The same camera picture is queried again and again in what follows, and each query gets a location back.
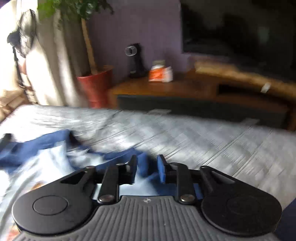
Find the blue raglan graphic shirt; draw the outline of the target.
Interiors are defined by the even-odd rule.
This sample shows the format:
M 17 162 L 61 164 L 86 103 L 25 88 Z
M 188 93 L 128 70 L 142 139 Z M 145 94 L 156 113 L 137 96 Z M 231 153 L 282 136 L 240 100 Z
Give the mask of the blue raglan graphic shirt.
M 174 196 L 173 184 L 162 184 L 158 165 L 147 153 L 134 148 L 121 152 L 95 152 L 82 145 L 69 130 L 61 130 L 18 143 L 10 134 L 1 139 L 1 240 L 19 233 L 11 214 L 15 200 L 24 193 L 60 179 L 76 170 L 95 166 L 105 170 L 137 156 L 135 184 L 122 185 L 121 195 Z

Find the red plant pot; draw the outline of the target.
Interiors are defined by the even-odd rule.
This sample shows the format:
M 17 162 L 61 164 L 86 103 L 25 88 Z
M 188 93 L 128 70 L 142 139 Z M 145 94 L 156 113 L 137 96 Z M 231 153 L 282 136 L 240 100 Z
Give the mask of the red plant pot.
M 77 77 L 91 108 L 108 108 L 108 91 L 112 87 L 113 67 L 103 66 L 97 74 Z

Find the wooden TV cabinet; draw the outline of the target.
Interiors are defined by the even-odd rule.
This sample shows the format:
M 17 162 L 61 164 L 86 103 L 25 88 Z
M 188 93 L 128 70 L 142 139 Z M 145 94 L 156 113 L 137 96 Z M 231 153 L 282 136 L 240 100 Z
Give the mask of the wooden TV cabinet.
M 196 61 L 187 72 L 176 73 L 171 82 L 126 78 L 107 96 L 113 109 L 160 109 L 295 130 L 295 84 L 241 71 L 230 64 Z

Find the orange white tissue box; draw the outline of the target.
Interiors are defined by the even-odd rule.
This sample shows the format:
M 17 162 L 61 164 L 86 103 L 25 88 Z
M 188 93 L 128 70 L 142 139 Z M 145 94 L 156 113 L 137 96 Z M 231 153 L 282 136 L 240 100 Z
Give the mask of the orange white tissue box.
M 169 83 L 173 81 L 173 69 L 166 66 L 165 60 L 153 61 L 149 71 L 149 82 Z

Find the black cylindrical speaker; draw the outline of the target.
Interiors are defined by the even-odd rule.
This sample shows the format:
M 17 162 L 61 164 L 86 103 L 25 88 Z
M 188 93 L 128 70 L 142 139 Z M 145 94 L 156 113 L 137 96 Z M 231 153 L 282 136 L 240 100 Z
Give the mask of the black cylindrical speaker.
M 142 47 L 140 43 L 134 43 L 125 48 L 125 54 L 129 60 L 129 78 L 142 78 L 147 76 L 147 69 L 142 59 Z

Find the plant trunk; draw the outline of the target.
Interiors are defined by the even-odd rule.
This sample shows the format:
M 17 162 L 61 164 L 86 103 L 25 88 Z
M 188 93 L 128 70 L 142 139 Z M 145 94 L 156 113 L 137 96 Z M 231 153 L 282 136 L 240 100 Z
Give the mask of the plant trunk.
M 81 19 L 81 26 L 82 26 L 82 32 L 83 32 L 85 45 L 86 45 L 88 62 L 89 62 L 91 74 L 95 75 L 95 74 L 98 73 L 98 71 L 97 71 L 97 66 L 96 66 L 96 63 L 95 63 L 93 48 L 92 48 L 91 41 L 90 41 L 89 35 L 88 35 L 86 20 Z

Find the silver quilted table cover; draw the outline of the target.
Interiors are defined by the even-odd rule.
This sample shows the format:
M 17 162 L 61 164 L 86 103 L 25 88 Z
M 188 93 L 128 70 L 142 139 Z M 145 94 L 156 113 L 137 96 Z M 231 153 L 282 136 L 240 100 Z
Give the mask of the silver quilted table cover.
M 295 133 L 189 116 L 138 111 L 23 105 L 1 123 L 1 134 L 25 142 L 71 130 L 91 149 L 129 148 L 191 169 L 210 166 L 276 197 L 282 207 L 295 199 Z

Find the beige curtain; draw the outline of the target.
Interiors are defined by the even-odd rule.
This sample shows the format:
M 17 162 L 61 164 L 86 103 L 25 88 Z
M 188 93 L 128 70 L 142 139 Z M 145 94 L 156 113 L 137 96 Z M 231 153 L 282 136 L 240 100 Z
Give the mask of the beige curtain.
M 78 7 L 79 1 L 1 1 L 1 118 L 22 103 L 88 105 L 77 79 L 91 72 Z M 36 14 L 36 37 L 26 58 L 16 51 L 24 93 L 7 37 L 29 9 Z

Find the black flat screen television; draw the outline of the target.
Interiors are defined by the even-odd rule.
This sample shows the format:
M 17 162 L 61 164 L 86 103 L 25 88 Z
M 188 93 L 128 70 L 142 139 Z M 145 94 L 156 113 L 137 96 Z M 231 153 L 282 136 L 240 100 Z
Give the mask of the black flat screen television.
M 295 1 L 180 1 L 183 51 L 295 81 Z

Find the black standing fan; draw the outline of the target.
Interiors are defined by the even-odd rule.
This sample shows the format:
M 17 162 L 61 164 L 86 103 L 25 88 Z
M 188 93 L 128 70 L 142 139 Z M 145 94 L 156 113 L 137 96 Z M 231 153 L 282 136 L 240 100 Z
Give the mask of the black standing fan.
M 22 13 L 17 29 L 14 32 L 11 32 L 7 37 L 7 43 L 11 44 L 13 48 L 18 85 L 24 91 L 24 93 L 27 92 L 27 87 L 25 86 L 21 76 L 19 60 L 16 55 L 16 51 L 19 52 L 20 56 L 26 58 L 36 37 L 36 28 L 36 14 L 32 9 L 29 9 Z

